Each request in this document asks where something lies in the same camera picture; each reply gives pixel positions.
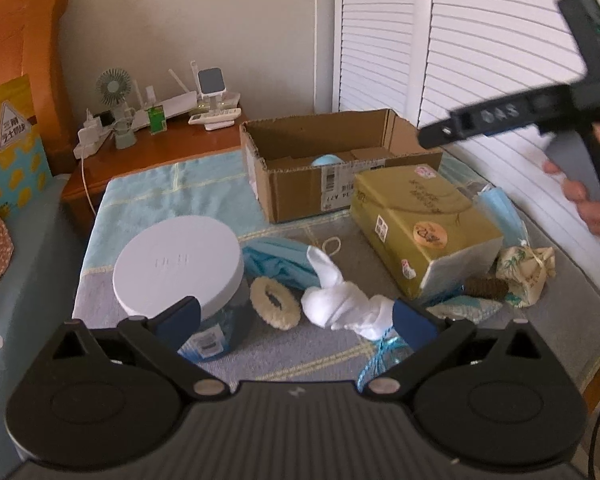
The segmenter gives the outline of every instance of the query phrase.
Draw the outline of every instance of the black cable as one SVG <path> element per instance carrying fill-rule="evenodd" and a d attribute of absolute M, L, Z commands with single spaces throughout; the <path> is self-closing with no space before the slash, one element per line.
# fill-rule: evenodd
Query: black cable
<path fill-rule="evenodd" d="M 598 438 L 598 430 L 600 428 L 600 413 L 593 426 L 593 432 L 591 433 L 591 446 L 589 447 L 589 479 L 596 480 L 596 469 L 594 467 L 594 456 L 596 453 L 596 439 Z"/>

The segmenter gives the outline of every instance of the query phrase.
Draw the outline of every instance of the yellow and blue bag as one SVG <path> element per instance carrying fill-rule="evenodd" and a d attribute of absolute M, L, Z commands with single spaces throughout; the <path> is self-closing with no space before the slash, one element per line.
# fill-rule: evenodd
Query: yellow and blue bag
<path fill-rule="evenodd" d="M 27 75 L 0 85 L 0 216 L 15 215 L 51 180 Z"/>

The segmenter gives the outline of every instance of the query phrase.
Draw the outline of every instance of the human hand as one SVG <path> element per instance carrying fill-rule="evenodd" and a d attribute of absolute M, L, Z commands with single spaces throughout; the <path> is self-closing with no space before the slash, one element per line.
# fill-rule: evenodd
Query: human hand
<path fill-rule="evenodd" d="M 595 123 L 593 125 L 593 131 L 600 142 L 600 124 Z M 550 160 L 544 163 L 542 167 L 545 173 L 557 174 L 562 171 L 558 166 L 552 163 Z M 567 200 L 575 203 L 578 209 L 578 214 L 587 224 L 589 231 L 593 234 L 600 236 L 600 202 L 592 202 L 589 200 L 587 189 L 581 182 L 575 182 L 573 180 L 565 179 L 562 182 L 562 192 Z"/>

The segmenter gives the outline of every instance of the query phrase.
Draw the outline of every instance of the black circular disc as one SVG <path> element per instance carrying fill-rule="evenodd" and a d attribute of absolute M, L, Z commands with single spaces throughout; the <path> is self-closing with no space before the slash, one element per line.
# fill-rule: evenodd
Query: black circular disc
<path fill-rule="evenodd" d="M 24 455 L 74 470 L 128 462 L 157 447 L 182 410 L 177 391 L 142 368 L 53 362 L 48 380 L 23 381 L 6 425 Z"/>
<path fill-rule="evenodd" d="M 582 398 L 564 373 L 516 361 L 450 368 L 428 379 L 413 401 L 424 433 L 451 457 L 490 468 L 564 458 L 582 436 Z"/>

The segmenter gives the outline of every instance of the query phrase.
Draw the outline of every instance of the brown brush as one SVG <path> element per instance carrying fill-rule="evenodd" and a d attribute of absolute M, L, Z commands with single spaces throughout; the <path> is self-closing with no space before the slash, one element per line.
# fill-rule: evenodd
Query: brown brush
<path fill-rule="evenodd" d="M 499 278 L 488 276 L 467 278 L 462 285 L 462 292 L 473 298 L 502 301 L 509 292 L 509 284 Z"/>

